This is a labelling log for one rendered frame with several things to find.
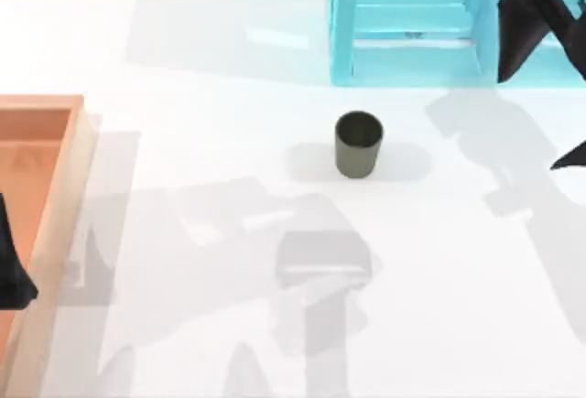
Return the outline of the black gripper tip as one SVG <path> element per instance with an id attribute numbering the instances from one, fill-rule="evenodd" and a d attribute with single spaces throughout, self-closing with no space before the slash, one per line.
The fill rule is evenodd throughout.
<path id="1" fill-rule="evenodd" d="M 0 193 L 0 310 L 24 310 L 37 297 L 38 288 L 17 255 L 5 198 Z"/>

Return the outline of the light blue rack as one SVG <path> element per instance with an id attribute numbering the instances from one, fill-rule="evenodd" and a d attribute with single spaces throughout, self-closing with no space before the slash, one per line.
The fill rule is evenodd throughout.
<path id="1" fill-rule="evenodd" d="M 329 0 L 339 86 L 493 87 L 499 0 Z M 574 15 L 586 0 L 564 0 Z"/>

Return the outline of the dark olive cup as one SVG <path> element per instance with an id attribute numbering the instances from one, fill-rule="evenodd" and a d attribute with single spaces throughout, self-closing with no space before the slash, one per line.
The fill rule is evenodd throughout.
<path id="1" fill-rule="evenodd" d="M 371 113 L 351 111 L 335 124 L 335 165 L 347 178 L 368 177 L 373 171 L 384 137 L 381 122 Z"/>

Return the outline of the salmon shallow box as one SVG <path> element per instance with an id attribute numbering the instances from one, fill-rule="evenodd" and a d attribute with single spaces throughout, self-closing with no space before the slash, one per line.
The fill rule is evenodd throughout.
<path id="1" fill-rule="evenodd" d="M 0 244 L 12 240 L 38 289 L 0 302 L 0 398 L 36 398 L 96 132 L 80 95 L 0 94 Z"/>

